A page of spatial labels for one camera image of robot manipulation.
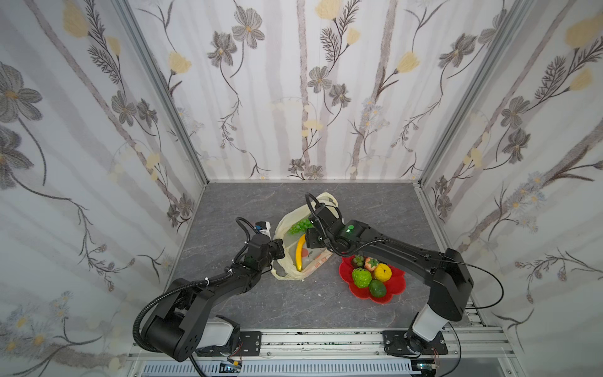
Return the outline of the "green fake grape bunch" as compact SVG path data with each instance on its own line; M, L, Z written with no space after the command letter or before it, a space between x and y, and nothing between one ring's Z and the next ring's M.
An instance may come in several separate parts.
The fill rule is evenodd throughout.
M312 229L313 224L309 218L304 218L303 220L297 221L293 224L292 227L288 230L288 233L292 236L305 233L307 229Z

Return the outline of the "pale yellow printed plastic bag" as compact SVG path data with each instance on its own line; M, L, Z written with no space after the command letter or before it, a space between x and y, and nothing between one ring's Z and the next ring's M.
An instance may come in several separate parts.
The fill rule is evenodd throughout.
M279 281L303 281L333 256L326 248L310 248L306 230L312 228L306 204L285 215L274 232L283 241L285 257L278 259L271 274Z

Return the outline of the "yellow fake banana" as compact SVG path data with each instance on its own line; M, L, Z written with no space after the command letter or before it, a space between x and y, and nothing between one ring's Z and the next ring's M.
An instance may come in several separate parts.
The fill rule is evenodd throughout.
M303 234L298 239L298 243L296 245L296 251L295 251L295 266L296 266L296 270L298 272L301 272L304 269L304 267L303 267L303 251L304 251L305 244L306 244L306 235Z

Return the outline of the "dark purple fake mangosteen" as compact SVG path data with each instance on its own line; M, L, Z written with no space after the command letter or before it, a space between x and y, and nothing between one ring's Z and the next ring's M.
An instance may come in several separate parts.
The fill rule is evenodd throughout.
M356 255L352 259L352 264L355 268L364 268L365 258L362 255Z

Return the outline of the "red fake strawberry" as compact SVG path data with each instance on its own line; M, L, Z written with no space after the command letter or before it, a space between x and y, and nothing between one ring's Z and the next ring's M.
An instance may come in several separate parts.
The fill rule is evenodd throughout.
M374 272L379 265L379 261L374 258L366 258L364 261L364 268L370 272Z

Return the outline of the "bright green bumpy fake fruit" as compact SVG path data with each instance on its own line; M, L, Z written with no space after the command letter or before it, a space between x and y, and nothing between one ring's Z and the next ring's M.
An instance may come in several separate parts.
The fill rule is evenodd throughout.
M364 268L356 268L352 272L354 285L359 289L365 289L370 286L373 280L372 272Z

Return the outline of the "yellow fake lemon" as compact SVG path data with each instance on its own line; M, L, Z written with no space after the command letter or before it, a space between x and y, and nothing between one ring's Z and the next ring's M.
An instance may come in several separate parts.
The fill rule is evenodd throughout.
M389 281L392 278L392 275L393 271L388 265L384 263L378 264L377 267L375 267L375 270L373 271L374 278L377 281L381 281L382 283Z

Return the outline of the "green fake lime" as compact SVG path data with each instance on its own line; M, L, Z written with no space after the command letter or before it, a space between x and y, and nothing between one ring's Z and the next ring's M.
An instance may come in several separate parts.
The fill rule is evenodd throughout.
M379 280L372 280L368 288L372 298L384 298L387 295L385 284Z

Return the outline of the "red flower-shaped plastic plate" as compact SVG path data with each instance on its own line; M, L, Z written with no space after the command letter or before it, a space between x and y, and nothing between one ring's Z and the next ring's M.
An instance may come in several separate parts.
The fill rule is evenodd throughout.
M357 298L370 299L374 303L385 305L389 303L395 295L400 295L405 291L406 281L405 273L397 268L392 267L392 277L384 283L385 295L377 298L370 293L369 287L357 287L353 282L353 257L344 258L339 266L340 277L348 284L350 292Z

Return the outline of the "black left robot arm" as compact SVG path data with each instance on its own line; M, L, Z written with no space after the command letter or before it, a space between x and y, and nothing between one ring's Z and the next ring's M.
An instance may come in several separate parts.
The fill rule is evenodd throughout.
M224 273L201 281L173 281L167 292L150 301L137 315L133 340L143 350L185 361L198 348L213 307L251 290L262 273L284 257L281 239L255 234Z

